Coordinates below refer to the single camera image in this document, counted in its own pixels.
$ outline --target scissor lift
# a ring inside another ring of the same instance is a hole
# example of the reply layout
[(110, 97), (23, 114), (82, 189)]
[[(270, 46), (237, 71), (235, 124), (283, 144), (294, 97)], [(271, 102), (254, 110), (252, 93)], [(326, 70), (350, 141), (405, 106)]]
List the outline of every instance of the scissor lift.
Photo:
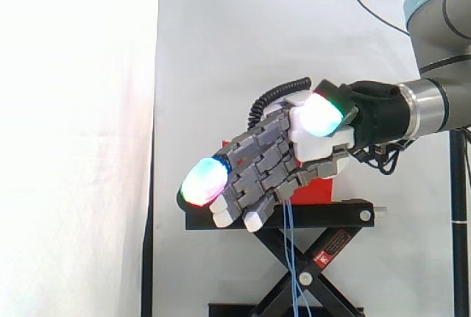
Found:
[[(188, 206), (178, 196), (179, 206), (185, 211), (187, 230), (215, 230), (211, 212)], [(304, 291), (309, 291), (322, 305), (310, 307), (316, 317), (364, 317), (364, 309), (355, 307), (325, 277), (324, 269), (364, 227), (375, 225), (373, 204), (363, 199), (316, 205), (293, 206), (294, 228), (323, 228), (322, 234), (303, 253), (295, 248), (297, 279)], [(246, 229), (241, 219), (226, 229)], [(263, 229), (254, 233), (258, 240), (286, 267), (283, 229), (283, 208), (278, 206)], [(257, 305), (209, 305), (209, 317), (291, 317), (291, 274), (286, 273)], [(306, 308), (300, 316), (307, 317)]]

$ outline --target coiled cable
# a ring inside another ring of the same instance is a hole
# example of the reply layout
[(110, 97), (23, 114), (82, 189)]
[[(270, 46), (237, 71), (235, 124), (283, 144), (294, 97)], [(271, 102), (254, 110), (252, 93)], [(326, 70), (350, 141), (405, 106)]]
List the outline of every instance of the coiled cable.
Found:
[(252, 107), (250, 108), (248, 129), (255, 127), (261, 121), (263, 111), (271, 103), (289, 94), (297, 93), (302, 90), (309, 90), (311, 85), (311, 78), (306, 77), (294, 80), (293, 82), (287, 82), (285, 84), (278, 85), (277, 87), (268, 90), (260, 98), (255, 100)]

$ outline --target metal stand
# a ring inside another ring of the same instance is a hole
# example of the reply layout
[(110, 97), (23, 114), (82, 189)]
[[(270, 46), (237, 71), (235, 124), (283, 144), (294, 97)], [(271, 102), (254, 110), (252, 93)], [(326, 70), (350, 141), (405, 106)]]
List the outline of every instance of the metal stand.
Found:
[[(186, 211), (187, 230), (211, 230), (214, 226), (208, 210), (179, 205)], [(322, 274), (342, 249), (363, 227), (375, 225), (373, 204), (352, 199), (332, 204), (293, 206), (295, 228), (325, 228), (304, 252), (295, 249), (297, 280), (303, 291), (312, 293), (322, 307), (309, 307), (316, 317), (364, 317), (363, 308), (354, 307)], [(276, 209), (263, 229), (255, 233), (260, 242), (286, 267), (283, 208)], [(239, 220), (227, 229), (245, 229)], [(257, 305), (209, 304), (209, 317), (288, 317), (292, 316), (291, 274), (286, 273)], [(308, 316), (306, 308), (300, 316)]]
[(459, 130), (450, 131), (451, 223), (453, 229), (453, 288), (455, 317), (470, 316), (467, 241), (467, 141)]

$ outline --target sticker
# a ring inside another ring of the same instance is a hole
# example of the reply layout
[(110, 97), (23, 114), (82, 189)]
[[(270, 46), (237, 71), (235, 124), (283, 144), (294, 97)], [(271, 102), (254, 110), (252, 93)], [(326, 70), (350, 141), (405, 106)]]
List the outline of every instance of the sticker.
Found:
[(335, 258), (336, 255), (350, 242), (352, 236), (350, 236), (346, 231), (338, 231), (332, 239), (327, 243), (324, 249), (322, 249), (316, 256), (313, 261), (321, 269), (324, 269), (329, 265), (330, 262)]

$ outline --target white backdrop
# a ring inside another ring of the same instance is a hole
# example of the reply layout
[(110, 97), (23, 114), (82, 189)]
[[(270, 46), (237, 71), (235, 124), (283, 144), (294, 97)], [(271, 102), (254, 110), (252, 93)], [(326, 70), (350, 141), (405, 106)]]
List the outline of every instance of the white backdrop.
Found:
[[(364, 1), (403, 26), (403, 0)], [(160, 0), (156, 316), (204, 317), (208, 302), (256, 303), (284, 274), (246, 232), (185, 232), (175, 193), (221, 139), (244, 131), (254, 99), (303, 76), (396, 83), (417, 70), (408, 38), (355, 0)], [(448, 185), (445, 134), (417, 142), (392, 177), (352, 163), (336, 178), (336, 199), (389, 209), (326, 271), (367, 316), (453, 315)]]
[(139, 316), (157, 0), (0, 0), (0, 316)]

